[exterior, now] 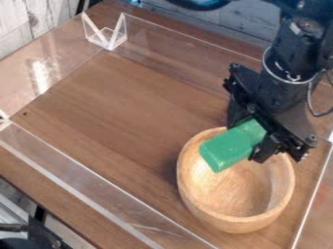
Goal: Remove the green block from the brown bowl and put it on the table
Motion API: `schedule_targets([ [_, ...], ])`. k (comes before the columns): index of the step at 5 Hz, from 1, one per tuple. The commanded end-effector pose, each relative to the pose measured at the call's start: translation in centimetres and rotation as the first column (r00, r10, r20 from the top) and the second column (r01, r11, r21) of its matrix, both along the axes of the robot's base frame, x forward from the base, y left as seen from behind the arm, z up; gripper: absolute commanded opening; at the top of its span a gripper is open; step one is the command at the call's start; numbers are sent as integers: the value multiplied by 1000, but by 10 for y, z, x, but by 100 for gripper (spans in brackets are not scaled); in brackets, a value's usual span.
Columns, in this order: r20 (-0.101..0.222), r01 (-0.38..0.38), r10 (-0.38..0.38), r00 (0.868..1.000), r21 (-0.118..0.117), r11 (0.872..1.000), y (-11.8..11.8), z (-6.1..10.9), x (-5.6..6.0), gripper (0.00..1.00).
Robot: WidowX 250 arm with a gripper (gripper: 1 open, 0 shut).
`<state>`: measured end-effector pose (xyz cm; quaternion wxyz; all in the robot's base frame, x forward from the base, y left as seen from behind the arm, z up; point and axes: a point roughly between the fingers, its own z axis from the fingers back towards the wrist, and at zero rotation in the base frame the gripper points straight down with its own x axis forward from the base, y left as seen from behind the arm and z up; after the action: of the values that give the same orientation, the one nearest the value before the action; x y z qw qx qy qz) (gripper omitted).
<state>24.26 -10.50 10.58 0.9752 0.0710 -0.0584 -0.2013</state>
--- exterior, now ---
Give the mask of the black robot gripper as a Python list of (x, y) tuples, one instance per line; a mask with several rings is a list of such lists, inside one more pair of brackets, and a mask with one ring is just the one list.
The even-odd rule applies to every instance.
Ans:
[(258, 73), (232, 63), (224, 87), (230, 93), (226, 126), (233, 128), (256, 119), (266, 130), (249, 160), (264, 163), (273, 155), (287, 153), (300, 162), (317, 146), (307, 111), (309, 85), (284, 83), (265, 69)]

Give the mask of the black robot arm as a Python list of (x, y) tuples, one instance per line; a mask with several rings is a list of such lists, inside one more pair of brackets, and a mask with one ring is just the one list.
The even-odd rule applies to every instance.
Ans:
[(262, 70), (233, 62), (222, 86), (230, 94), (228, 131), (200, 146), (221, 171), (241, 160), (287, 153), (304, 159), (317, 145), (312, 93), (333, 70), (333, 0), (262, 0), (281, 9), (280, 28), (262, 54)]

